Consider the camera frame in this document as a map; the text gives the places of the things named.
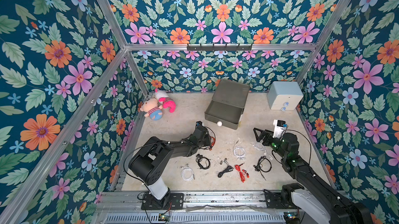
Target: beige floor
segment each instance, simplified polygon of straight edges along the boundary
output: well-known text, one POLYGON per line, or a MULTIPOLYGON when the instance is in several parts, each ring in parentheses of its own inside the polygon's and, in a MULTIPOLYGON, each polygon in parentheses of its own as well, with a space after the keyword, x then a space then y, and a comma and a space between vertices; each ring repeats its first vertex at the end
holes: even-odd
MULTIPOLYGON (((252 146, 255 135, 253 128, 273 130, 273 120, 284 120, 289 129, 307 133, 302 125, 297 111, 272 111, 270 110, 265 93, 250 93, 248 95, 244 115, 241 125, 237 130, 227 127, 218 127, 215 123, 209 122, 204 118, 204 112, 211 101, 212 93, 177 93, 171 94, 177 104, 176 111, 169 113, 164 110, 162 119, 153 121, 146 118, 142 127, 137 147, 143 145, 147 140, 156 136, 165 141, 178 141, 181 138, 188 137, 195 129, 196 121, 202 121, 204 126, 210 127, 216 134, 216 144, 212 151, 200 150, 198 153, 211 159, 211 167, 207 170, 198 169, 195 162, 195 155, 191 157, 176 157, 169 160, 162 178, 165 184, 171 190, 280 190, 282 185, 295 182, 275 160, 272 160, 272 170, 263 173, 266 181, 259 172, 256 172, 253 165, 257 164, 258 159, 263 155, 262 151, 252 146), (234 143, 240 138, 237 145, 242 146, 246 151, 244 161, 238 161, 233 154, 234 143), (221 178, 217 177, 220 171, 226 168, 226 165, 220 165, 220 161, 227 158, 228 163, 234 167, 235 164, 244 165, 241 168, 246 169, 250 178, 242 183, 239 173, 236 170, 225 173, 221 178), (194 170, 195 180, 184 181, 181 177, 181 166, 189 164, 194 170)), ((300 143, 299 152, 302 158, 309 158, 309 143, 300 134, 297 135, 300 143)), ((267 148, 267 153, 271 154, 271 148, 267 148)), ((268 168, 268 162, 264 161, 264 169, 268 168)), ((311 167, 316 173, 328 182, 326 173, 312 148, 311 167)), ((126 177, 122 187, 123 191, 145 190, 141 182, 126 177)))

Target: orange flower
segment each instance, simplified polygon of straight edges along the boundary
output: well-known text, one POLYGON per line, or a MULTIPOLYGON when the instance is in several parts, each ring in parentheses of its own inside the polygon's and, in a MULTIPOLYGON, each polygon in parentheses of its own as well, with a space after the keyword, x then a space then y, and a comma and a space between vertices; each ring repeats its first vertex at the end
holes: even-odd
POLYGON ((374 214, 371 215, 372 215, 373 224, 382 224, 382 221, 380 219, 377 219, 377 217, 374 214))
POLYGON ((237 4, 234 9, 236 12, 241 12, 243 10, 243 7, 237 4))
POLYGON ((85 211, 86 206, 87 206, 87 202, 82 203, 82 205, 79 207, 79 211, 81 211, 81 212, 85 211))
POLYGON ((327 164, 326 165, 326 168, 327 168, 327 171, 328 171, 328 173, 330 174, 330 177, 331 177, 331 179, 332 179, 332 181, 335 183, 335 172, 331 169, 331 167, 327 164))
POLYGON ((308 21, 316 21, 316 19, 319 19, 322 16, 322 13, 324 13, 324 4, 317 3, 315 6, 312 6, 309 10, 309 12, 306 14, 306 17, 308 17, 308 21))
POLYGON ((211 5, 207 5, 205 7, 205 12, 211 12, 212 11, 212 6, 211 5))
POLYGON ((227 8, 226 4, 220 5, 219 9, 216 10, 217 13, 217 18, 220 19, 220 21, 224 22, 226 19, 229 18, 229 13, 230 9, 227 8))
POLYGON ((324 127, 326 126, 326 124, 324 123, 323 119, 317 118, 314 126, 316 127, 317 131, 322 132, 324 130, 324 127))
POLYGON ((115 173, 117 172, 118 166, 116 165, 114 169, 111 171, 111 177, 109 178, 109 183, 114 181, 115 173))
POLYGON ((121 120, 118 121, 117 124, 117 134, 122 135, 125 128, 126 128, 126 121, 122 118, 121 120))
POLYGON ((46 45, 44 49, 46 49, 46 59, 50 60, 50 64, 53 66, 58 66, 59 68, 65 67, 65 65, 69 64, 69 61, 72 60, 72 56, 70 55, 71 50, 69 47, 65 46, 65 43, 57 40, 51 41, 52 45, 46 45))
POLYGON ((385 42, 383 47, 378 50, 377 59, 381 60, 382 64, 392 64, 395 62, 395 58, 399 59, 399 40, 394 40, 393 42, 385 42))
POLYGON ((327 51, 328 61, 335 63, 337 59, 340 59, 342 57, 341 52, 344 51, 344 46, 342 44, 342 40, 334 40, 334 42, 330 44, 327 51))
POLYGON ((53 116, 47 119, 46 114, 37 114, 36 121, 29 118, 23 126, 28 130, 21 131, 21 141, 29 141, 25 145, 31 151, 39 146, 42 151, 49 147, 49 143, 53 143, 60 132, 60 126, 57 124, 57 119, 53 116))
POLYGON ((270 41, 274 38, 272 35, 274 32, 272 29, 269 30, 269 27, 265 27, 259 29, 256 34, 253 36, 253 40, 255 44, 270 44, 270 41))
POLYGON ((137 12, 136 7, 132 7, 132 5, 127 4, 122 6, 122 13, 124 17, 127 18, 130 22, 137 22, 138 18, 140 18, 140 14, 137 12))
POLYGON ((157 79, 156 79, 156 80, 152 80, 152 81, 151 81, 151 85, 152 85, 153 87, 155 87, 155 88, 161 88, 161 87, 162 87, 162 82, 161 82, 161 81, 158 81, 157 79))
POLYGON ((101 41, 100 51, 102 51, 102 57, 106 59, 108 63, 110 63, 114 59, 116 54, 114 50, 114 45, 109 42, 109 40, 101 41))
POLYGON ((190 36, 187 35, 187 33, 188 32, 186 30, 182 30, 180 27, 177 27, 176 31, 172 30, 170 40, 173 41, 173 44, 188 44, 190 36))

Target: cable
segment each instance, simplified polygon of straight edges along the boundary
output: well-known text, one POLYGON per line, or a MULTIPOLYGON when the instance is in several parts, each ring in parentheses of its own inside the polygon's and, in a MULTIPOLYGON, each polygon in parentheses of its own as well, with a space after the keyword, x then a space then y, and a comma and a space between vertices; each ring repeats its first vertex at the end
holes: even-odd
POLYGON ((197 164, 198 164, 198 166, 199 166, 200 169, 209 169, 210 166, 211 166, 210 160, 209 160, 208 158, 206 158, 205 156, 200 155, 200 154, 197 154, 196 162, 197 162, 197 164), (205 165, 206 165, 206 167, 204 167, 204 166, 200 163, 200 162, 202 161, 202 159, 205 159, 205 165))

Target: plush bear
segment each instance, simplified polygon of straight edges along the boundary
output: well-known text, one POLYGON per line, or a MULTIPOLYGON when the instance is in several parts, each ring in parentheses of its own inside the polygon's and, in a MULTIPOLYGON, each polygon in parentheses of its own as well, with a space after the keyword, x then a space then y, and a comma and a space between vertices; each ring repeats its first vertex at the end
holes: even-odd
POLYGON ((165 109, 170 108, 169 109, 170 113, 173 113, 175 111, 176 103, 175 103, 175 101, 173 101, 172 98, 167 96, 166 91, 161 91, 161 90, 155 89, 154 96, 158 100, 158 102, 163 104, 165 109))
POLYGON ((158 106, 158 101, 155 98, 151 98, 143 103, 140 111, 147 112, 144 116, 150 117, 152 120, 159 120, 162 118, 163 106, 158 106))

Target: white cable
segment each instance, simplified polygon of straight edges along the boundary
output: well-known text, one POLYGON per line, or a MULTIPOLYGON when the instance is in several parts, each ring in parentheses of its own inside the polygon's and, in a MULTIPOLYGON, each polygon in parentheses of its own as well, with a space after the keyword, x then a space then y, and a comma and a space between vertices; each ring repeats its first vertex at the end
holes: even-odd
POLYGON ((185 181, 191 181, 194 178, 194 171, 192 170, 192 168, 190 168, 188 166, 187 167, 183 167, 182 168, 182 178, 185 181), (190 171, 191 172, 191 176, 189 176, 189 177, 184 176, 184 172, 185 171, 190 171))

